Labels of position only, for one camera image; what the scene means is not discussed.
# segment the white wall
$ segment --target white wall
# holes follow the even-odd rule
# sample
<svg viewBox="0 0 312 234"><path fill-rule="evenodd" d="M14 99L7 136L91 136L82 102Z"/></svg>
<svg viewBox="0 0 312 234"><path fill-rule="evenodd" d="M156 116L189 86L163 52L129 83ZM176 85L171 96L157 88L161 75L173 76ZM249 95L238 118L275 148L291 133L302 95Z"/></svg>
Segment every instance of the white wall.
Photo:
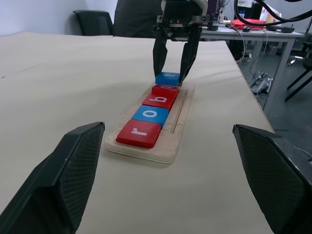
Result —
<svg viewBox="0 0 312 234"><path fill-rule="evenodd" d="M0 36L21 31L81 35L74 10L105 10L117 0L0 0Z"/></svg>
<svg viewBox="0 0 312 234"><path fill-rule="evenodd" d="M109 12L114 22L115 9L118 0L86 0L90 10L99 10Z"/></svg>
<svg viewBox="0 0 312 234"><path fill-rule="evenodd" d="M278 12L282 13L283 18L291 18L297 15L300 15L302 13L305 13L309 10L312 10L312 1L311 0L303 0L300 2L287 2L284 0L266 0L266 4L270 5L274 9L276 9ZM234 0L231 0L231 4L228 4L226 6L226 9L224 11L224 15L227 16L230 20L234 18L234 11L233 11L233 5ZM294 22L294 23L287 23L287 25L295 27L296 32L306 32L307 26L309 24L311 18Z"/></svg>

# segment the wooden tray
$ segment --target wooden tray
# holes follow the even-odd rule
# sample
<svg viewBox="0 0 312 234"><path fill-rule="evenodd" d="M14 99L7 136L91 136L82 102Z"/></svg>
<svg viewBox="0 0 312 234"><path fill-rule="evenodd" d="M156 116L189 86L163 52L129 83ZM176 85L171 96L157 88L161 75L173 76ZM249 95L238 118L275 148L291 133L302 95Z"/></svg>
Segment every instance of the wooden tray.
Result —
<svg viewBox="0 0 312 234"><path fill-rule="evenodd" d="M145 149L137 146L122 144L116 141L119 132L142 105L145 98L151 93L154 85L155 84L152 84L135 103L135 105L126 113L126 116L106 138L105 144L109 151L115 153L160 163L173 163L181 141L187 114L192 103L194 94L194 85L192 84L184 83L182 85L154 148Z"/></svg>

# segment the chair leg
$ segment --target chair leg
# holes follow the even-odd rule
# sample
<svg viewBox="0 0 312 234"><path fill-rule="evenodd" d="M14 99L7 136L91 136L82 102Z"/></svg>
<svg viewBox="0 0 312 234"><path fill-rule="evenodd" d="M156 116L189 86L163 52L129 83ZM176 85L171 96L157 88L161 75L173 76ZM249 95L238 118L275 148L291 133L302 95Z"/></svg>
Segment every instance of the chair leg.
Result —
<svg viewBox="0 0 312 234"><path fill-rule="evenodd" d="M290 86L287 87L287 90L290 90L295 84L297 84L298 81L300 81L309 71L306 70L304 73L302 73L301 76L299 76L293 83L291 83Z"/></svg>
<svg viewBox="0 0 312 234"><path fill-rule="evenodd" d="M286 99L285 101L288 101L291 99L293 96L295 96L296 93L298 93L300 90L302 90L307 84L309 84L312 81L312 77L307 79L302 85L299 86L295 91L293 91Z"/></svg>

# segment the person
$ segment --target person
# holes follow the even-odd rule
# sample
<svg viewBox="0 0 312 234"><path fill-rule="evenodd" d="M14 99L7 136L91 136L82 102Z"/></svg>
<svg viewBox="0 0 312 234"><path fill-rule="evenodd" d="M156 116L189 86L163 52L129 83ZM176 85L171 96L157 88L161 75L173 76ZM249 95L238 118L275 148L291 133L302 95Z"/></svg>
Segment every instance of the person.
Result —
<svg viewBox="0 0 312 234"><path fill-rule="evenodd" d="M118 0L115 10L114 36L155 38L157 16L162 15L159 0Z"/></svg>

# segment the beige table surface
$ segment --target beige table surface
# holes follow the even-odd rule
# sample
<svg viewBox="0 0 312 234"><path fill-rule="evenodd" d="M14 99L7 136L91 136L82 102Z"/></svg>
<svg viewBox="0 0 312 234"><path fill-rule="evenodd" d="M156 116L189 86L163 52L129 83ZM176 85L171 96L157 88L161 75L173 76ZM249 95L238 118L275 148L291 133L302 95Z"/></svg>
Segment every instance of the beige table surface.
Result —
<svg viewBox="0 0 312 234"><path fill-rule="evenodd" d="M152 39L18 34L0 38L0 212L62 136L104 121L104 139L153 82ZM164 71L183 44L169 41ZM195 96L176 161L108 152L78 234L271 234L232 127L271 130L225 42L200 43Z"/></svg>

